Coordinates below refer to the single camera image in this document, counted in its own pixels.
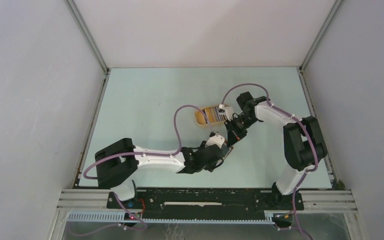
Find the brown leather card holder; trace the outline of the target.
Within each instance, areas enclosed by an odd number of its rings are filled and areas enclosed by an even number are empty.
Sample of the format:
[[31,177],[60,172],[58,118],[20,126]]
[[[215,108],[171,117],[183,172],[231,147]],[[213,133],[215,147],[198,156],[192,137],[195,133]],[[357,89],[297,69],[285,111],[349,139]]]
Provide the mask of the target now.
[[222,150],[222,161],[224,162],[226,158],[229,156],[229,154],[233,151],[233,146],[228,146],[226,143],[223,144],[221,150]]

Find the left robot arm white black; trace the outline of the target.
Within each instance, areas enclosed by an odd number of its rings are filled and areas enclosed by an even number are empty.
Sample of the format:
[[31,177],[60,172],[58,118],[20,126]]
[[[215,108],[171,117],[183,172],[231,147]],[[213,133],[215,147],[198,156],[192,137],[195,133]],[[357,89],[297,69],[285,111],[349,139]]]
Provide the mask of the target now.
[[164,170],[176,174],[213,172],[233,150],[221,135],[211,136],[199,147],[181,147],[179,151],[145,149],[123,138],[95,153],[98,187],[110,189],[125,208],[138,202],[136,185],[129,177],[138,170]]

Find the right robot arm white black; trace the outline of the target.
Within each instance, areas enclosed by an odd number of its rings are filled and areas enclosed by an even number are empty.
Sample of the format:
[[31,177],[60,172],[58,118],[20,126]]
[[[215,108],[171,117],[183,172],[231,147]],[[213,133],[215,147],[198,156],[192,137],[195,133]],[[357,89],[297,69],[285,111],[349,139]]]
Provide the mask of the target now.
[[313,116],[299,118],[275,106],[265,96],[254,98],[249,92],[240,94],[236,102],[242,111],[240,114],[224,103],[219,105],[219,112],[226,116],[224,125],[229,147],[246,137],[248,128],[257,122],[271,124],[282,132],[287,166],[274,183],[270,201],[275,208],[284,209],[304,176],[314,172],[328,153],[319,122]]

